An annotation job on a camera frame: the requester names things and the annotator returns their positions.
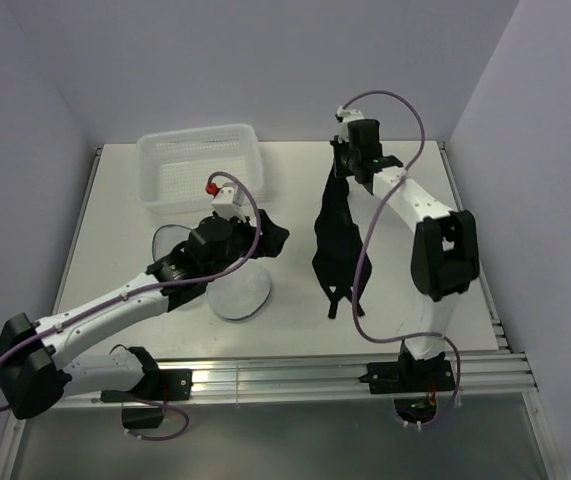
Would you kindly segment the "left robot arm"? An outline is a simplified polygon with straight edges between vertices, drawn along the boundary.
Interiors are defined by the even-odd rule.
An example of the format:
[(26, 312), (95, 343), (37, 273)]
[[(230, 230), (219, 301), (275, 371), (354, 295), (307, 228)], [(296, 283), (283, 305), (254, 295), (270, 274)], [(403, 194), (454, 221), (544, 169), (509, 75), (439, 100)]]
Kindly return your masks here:
[(159, 389), (160, 370), (147, 350), (128, 347), (92, 356), (89, 349), (191, 302), (209, 283), (251, 259), (277, 257), (289, 236), (264, 210), (255, 224), (213, 214), (114, 291), (39, 320), (24, 313), (11, 317), (0, 333), (0, 389), (7, 410), (20, 420), (30, 419), (65, 397), (94, 391), (149, 399)]

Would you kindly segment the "white mesh laundry bag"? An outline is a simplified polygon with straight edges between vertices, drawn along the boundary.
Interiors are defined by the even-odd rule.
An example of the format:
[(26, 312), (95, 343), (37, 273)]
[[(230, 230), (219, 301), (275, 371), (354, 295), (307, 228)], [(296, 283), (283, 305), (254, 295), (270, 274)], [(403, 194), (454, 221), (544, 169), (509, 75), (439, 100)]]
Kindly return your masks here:
[[(152, 258), (159, 260), (189, 237), (191, 229), (178, 224), (159, 227), (152, 239)], [(243, 321), (254, 315), (268, 300), (272, 281), (267, 270), (248, 261), (232, 274), (211, 282), (205, 291), (211, 310), (228, 321)]]

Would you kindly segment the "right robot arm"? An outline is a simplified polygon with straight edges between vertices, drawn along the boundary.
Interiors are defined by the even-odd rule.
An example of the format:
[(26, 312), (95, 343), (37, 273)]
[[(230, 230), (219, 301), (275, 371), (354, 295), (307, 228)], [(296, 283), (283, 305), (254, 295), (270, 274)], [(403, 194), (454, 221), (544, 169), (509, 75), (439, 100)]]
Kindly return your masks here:
[(406, 358), (398, 365), (400, 383), (417, 390), (443, 356), (445, 336), (460, 297), (480, 274), (476, 221), (455, 211), (409, 176), (408, 167), (385, 156), (380, 123), (358, 109), (339, 109), (338, 135), (331, 141), (334, 171), (352, 177), (390, 207), (413, 234), (410, 275), (417, 294), (418, 332), (401, 342)]

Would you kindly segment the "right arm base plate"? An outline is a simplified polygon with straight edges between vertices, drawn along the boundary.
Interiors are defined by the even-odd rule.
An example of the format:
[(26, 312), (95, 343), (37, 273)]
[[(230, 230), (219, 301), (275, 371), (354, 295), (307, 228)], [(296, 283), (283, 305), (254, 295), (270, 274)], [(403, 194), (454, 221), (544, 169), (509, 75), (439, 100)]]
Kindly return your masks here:
[(402, 356), (390, 362), (371, 362), (358, 378), (372, 395), (449, 392), (456, 386), (451, 363), (444, 357), (414, 360)]

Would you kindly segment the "black bra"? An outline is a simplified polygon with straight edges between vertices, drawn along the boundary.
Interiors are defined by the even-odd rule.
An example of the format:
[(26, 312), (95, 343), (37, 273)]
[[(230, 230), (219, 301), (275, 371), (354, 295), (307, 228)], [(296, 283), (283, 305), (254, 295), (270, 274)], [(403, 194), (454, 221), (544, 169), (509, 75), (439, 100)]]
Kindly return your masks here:
[(330, 141), (333, 163), (322, 194), (321, 209), (314, 223), (316, 253), (312, 267), (321, 289), (327, 296), (330, 307), (328, 317), (335, 319), (339, 302), (345, 298), (356, 305), (357, 315), (365, 312), (360, 304), (371, 273), (372, 264), (368, 256), (362, 267), (357, 301), (352, 300), (353, 280), (357, 261), (363, 246), (359, 227), (354, 223), (348, 202), (350, 193), (347, 177), (343, 175), (340, 155), (346, 153), (348, 145), (334, 137)]

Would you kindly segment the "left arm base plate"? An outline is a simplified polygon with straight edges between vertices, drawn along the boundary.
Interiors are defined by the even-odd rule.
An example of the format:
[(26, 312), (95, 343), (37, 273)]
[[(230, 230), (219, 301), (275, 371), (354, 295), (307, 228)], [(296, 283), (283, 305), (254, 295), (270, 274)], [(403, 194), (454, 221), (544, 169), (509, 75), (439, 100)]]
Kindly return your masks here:
[(100, 400), (104, 403), (116, 403), (132, 396), (156, 402), (185, 401), (190, 398), (191, 387), (190, 369), (160, 369), (146, 373), (142, 380), (128, 391), (102, 391)]

